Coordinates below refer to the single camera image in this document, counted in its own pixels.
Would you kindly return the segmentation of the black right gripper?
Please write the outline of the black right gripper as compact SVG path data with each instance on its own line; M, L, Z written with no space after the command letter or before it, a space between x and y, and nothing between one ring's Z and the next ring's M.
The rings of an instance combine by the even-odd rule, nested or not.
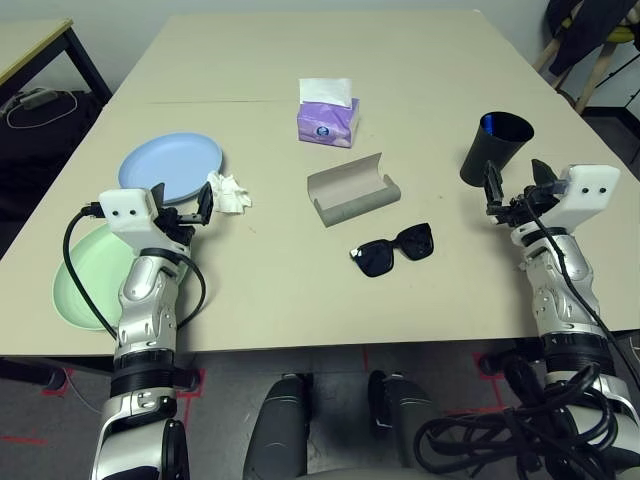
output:
M484 171L484 192L487 201L486 212L494 217L498 224L519 227L533 220L527 204L537 216L551 210L559 200L549 191L558 177L553 169L539 159L531 160L535 186L527 186L524 192L503 205L502 177L496 166L489 161Z

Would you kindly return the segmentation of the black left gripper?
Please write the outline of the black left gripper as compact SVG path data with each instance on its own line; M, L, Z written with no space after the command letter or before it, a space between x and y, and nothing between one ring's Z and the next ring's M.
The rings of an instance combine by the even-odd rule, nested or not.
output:
M172 241L182 245L190 245L195 234L195 226L206 226L211 220L214 199L211 184L205 183L198 194L198 210L192 214L179 214L174 207L162 208L164 205L165 184L160 182L150 189L154 204L159 210L154 220L155 225Z

